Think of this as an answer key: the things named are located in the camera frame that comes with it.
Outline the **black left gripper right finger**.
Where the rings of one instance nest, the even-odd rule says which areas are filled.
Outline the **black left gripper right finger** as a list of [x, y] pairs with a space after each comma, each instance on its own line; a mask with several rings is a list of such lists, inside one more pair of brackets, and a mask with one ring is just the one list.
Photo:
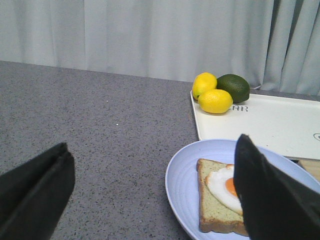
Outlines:
[[318, 240], [320, 194], [274, 165], [249, 136], [237, 140], [234, 185], [252, 240]]

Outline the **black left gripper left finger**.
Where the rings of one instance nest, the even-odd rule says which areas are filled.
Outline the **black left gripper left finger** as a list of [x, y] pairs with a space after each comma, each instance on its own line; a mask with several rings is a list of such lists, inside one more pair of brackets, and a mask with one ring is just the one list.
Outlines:
[[59, 143], [0, 177], [0, 238], [51, 238], [75, 186], [75, 160]]

